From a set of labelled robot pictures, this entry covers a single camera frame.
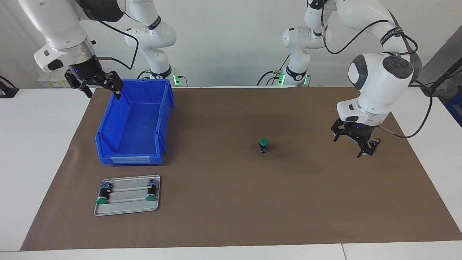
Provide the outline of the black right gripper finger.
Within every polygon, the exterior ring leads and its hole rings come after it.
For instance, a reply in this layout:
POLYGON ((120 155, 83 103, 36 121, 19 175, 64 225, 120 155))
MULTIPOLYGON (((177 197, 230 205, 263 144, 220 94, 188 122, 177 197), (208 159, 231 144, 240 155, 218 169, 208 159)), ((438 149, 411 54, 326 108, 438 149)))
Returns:
POLYGON ((91 99, 93 92, 87 86, 86 80, 80 82, 72 72, 65 72, 64 76, 72 89, 80 90, 86 95, 87 98, 91 99))
POLYGON ((119 77, 116 71, 96 74, 94 76, 94 82, 98 86, 111 91, 116 99, 121 98, 121 92, 124 86, 124 82, 119 77))

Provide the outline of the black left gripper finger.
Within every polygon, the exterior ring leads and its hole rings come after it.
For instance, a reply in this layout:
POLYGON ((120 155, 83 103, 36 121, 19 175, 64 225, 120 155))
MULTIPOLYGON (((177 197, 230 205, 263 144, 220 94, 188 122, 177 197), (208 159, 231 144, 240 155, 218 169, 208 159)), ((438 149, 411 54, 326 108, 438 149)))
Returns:
POLYGON ((331 130, 334 135, 333 142, 336 142, 342 135, 347 135, 347 130, 345 128, 345 122, 341 119, 337 119, 331 127, 331 130))
POLYGON ((356 142, 360 147, 360 152, 358 153, 357 158, 360 158, 362 155, 373 155, 381 141, 382 140, 380 138, 372 137, 369 137, 369 139, 366 140, 365 135, 358 135, 356 137, 356 142))

